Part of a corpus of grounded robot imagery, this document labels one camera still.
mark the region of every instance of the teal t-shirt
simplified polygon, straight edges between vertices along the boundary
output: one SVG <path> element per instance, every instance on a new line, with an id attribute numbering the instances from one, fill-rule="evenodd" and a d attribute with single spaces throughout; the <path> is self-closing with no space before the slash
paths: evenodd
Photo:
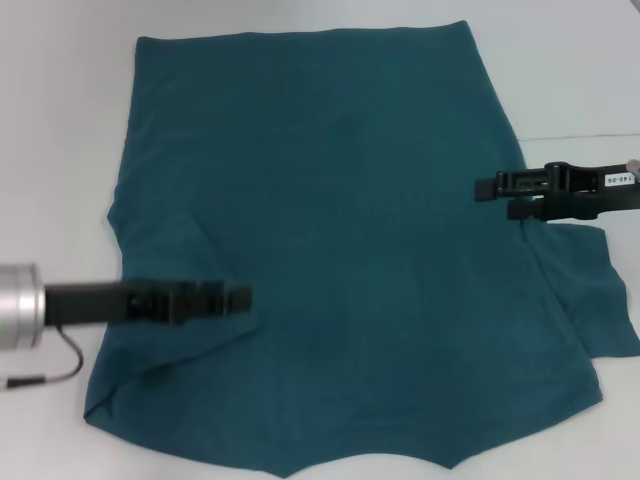
<path id="1" fill-rule="evenodd" d="M 286 476 L 376 452 L 453 467 L 597 403 L 590 359 L 640 354 L 625 288 L 602 231 L 474 203 L 520 168 L 464 22 L 141 38 L 123 276 L 248 284 L 255 307 L 109 327 L 87 421 Z"/>

